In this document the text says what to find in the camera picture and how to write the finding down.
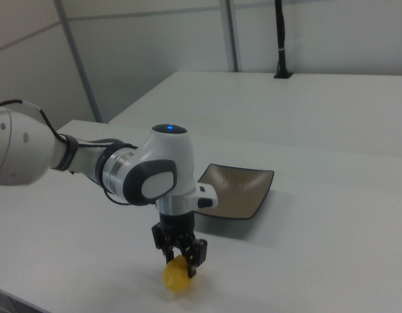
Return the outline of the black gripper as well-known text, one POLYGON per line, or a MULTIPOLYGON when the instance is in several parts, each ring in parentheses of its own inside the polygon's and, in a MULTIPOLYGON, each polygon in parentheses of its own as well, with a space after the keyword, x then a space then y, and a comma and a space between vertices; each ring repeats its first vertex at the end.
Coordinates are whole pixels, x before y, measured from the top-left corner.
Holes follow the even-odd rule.
POLYGON ((182 215, 159 214, 160 221, 152 227, 154 244, 162 249, 167 263, 174 260, 174 247, 184 251, 188 277, 193 278, 197 268, 207 258, 208 242, 194 235, 194 212, 182 215))

